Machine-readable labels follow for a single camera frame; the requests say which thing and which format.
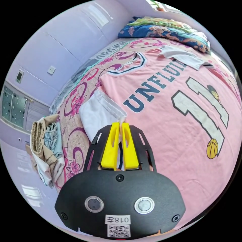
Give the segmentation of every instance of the camera lens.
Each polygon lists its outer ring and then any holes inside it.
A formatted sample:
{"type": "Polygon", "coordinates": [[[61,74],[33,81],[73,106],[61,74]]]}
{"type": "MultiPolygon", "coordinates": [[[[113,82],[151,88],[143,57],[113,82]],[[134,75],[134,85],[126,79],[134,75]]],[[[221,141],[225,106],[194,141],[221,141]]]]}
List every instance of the camera lens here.
{"type": "Polygon", "coordinates": [[[154,209],[154,207],[155,203],[149,197],[141,197],[134,204],[134,209],[139,214],[148,214],[154,209]]]}
{"type": "Polygon", "coordinates": [[[85,200],[85,207],[92,213],[99,213],[104,208],[104,203],[99,197],[91,196],[85,200]]]}

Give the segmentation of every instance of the white cloth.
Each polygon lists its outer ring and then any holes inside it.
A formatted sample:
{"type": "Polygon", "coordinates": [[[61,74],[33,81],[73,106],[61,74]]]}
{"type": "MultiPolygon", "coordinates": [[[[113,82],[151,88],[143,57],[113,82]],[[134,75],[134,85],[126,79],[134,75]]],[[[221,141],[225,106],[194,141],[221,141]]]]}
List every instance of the white cloth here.
{"type": "Polygon", "coordinates": [[[177,47],[165,45],[162,46],[161,49],[163,50],[158,56],[163,55],[165,58],[175,58],[176,60],[192,67],[197,71],[199,71],[201,65],[211,65],[209,62],[200,59],[195,54],[177,47]]]}
{"type": "Polygon", "coordinates": [[[30,149],[31,152],[33,154],[33,157],[36,161],[37,164],[37,171],[38,174],[41,178],[41,180],[43,181],[43,183],[46,186],[49,186],[50,188],[53,188],[53,183],[55,183],[57,181],[57,179],[59,178],[60,174],[62,173],[64,166],[65,166],[65,160],[64,157],[61,156],[56,164],[55,167],[53,169],[52,174],[50,173],[50,167],[48,166],[48,164],[46,162],[44,162],[42,159],[40,159],[37,155],[35,155],[35,153],[32,150],[32,144],[31,144],[31,135],[30,135],[30,149]]]}
{"type": "MultiPolygon", "coordinates": [[[[127,117],[127,113],[120,106],[104,92],[99,90],[96,90],[90,99],[79,108],[79,115],[90,141],[93,140],[101,128],[115,122],[119,122],[121,125],[127,117]]],[[[119,168],[119,166],[120,149],[118,148],[117,168],[119,168]]]]}

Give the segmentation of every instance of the label sticker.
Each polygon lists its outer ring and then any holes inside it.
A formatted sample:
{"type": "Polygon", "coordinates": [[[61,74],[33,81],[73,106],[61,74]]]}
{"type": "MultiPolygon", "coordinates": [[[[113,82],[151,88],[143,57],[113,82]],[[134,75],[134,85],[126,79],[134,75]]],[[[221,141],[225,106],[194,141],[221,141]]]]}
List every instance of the label sticker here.
{"type": "Polygon", "coordinates": [[[130,225],[130,215],[106,215],[105,224],[110,225],[130,225]]]}
{"type": "Polygon", "coordinates": [[[108,233],[107,237],[112,238],[130,238],[130,225],[107,225],[108,233]]]}

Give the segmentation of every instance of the wall outlet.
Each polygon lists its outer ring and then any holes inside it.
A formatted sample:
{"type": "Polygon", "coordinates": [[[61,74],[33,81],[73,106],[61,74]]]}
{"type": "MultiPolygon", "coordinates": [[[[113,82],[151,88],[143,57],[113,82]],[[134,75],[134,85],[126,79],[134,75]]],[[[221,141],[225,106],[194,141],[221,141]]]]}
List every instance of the wall outlet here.
{"type": "Polygon", "coordinates": [[[51,66],[51,67],[48,69],[48,73],[51,74],[51,75],[53,75],[54,71],[55,71],[55,67],[53,67],[53,66],[51,66]]]}

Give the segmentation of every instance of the blue floral blanket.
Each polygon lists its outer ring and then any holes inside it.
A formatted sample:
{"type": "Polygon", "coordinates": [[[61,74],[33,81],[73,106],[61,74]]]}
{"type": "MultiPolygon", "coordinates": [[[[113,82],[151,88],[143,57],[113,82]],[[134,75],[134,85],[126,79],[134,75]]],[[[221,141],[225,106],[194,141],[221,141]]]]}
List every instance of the blue floral blanket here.
{"type": "Polygon", "coordinates": [[[210,42],[202,32],[186,33],[182,30],[156,25],[126,25],[119,33],[118,38],[167,38],[202,52],[210,53],[210,42]]]}

